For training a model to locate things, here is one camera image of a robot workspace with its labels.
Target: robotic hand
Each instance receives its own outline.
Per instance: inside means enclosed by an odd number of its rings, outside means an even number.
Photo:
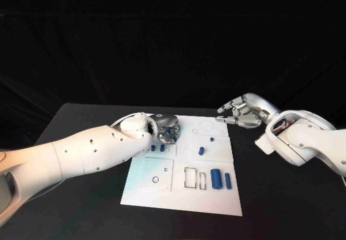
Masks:
[[[46,187],[144,155],[156,139],[167,144],[177,137],[177,117],[161,114],[148,117],[141,112],[62,140],[0,152],[0,226]]]
[[[216,121],[238,124],[249,129],[264,122],[265,133],[255,145],[271,154],[274,151],[284,160],[301,166],[317,157],[330,169],[346,177],[346,129],[336,130],[333,125],[316,114],[304,110],[280,111],[258,95],[246,93],[219,109],[232,109],[233,117],[218,116]]]

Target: small blue object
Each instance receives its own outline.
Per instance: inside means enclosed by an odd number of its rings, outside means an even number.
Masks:
[[[203,148],[203,147],[200,147],[200,148],[199,148],[199,152],[197,152],[197,154],[202,156],[202,155],[203,155],[203,153],[205,153],[205,148]]]
[[[225,186],[226,186],[226,189],[232,189],[229,173],[225,173]]]
[[[210,185],[213,189],[222,189],[222,174],[219,169],[210,170]]]

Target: circular hole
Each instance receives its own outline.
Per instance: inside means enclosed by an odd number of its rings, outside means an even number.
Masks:
[[[153,177],[153,183],[156,184],[157,182],[158,182],[158,177],[154,176],[154,177]]]

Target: black table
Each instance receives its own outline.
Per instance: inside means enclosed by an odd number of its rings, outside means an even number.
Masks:
[[[36,142],[134,113],[215,117],[215,109],[65,104]],[[0,228],[1,239],[346,239],[346,187],[316,158],[301,167],[254,144],[264,126],[229,125],[242,217],[121,205],[131,161],[68,179]]]

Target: cable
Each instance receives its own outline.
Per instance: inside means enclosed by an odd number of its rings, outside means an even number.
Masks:
[[[40,197],[43,194],[46,194],[50,190],[53,190],[62,183],[65,180],[62,180],[47,191],[45,191],[39,196],[36,196],[34,198],[29,199],[24,203],[29,203],[33,199],[36,199],[37,197]]]
[[[343,181],[343,184],[344,184],[344,187],[346,187],[346,181],[344,181],[344,177],[343,177],[343,176],[340,176],[340,179],[342,179],[342,181]]]
[[[137,113],[131,113],[131,114],[128,114],[127,116],[124,116],[121,119],[118,119],[118,120],[114,122],[114,124],[111,125],[111,127],[114,127],[125,118],[134,116]]]

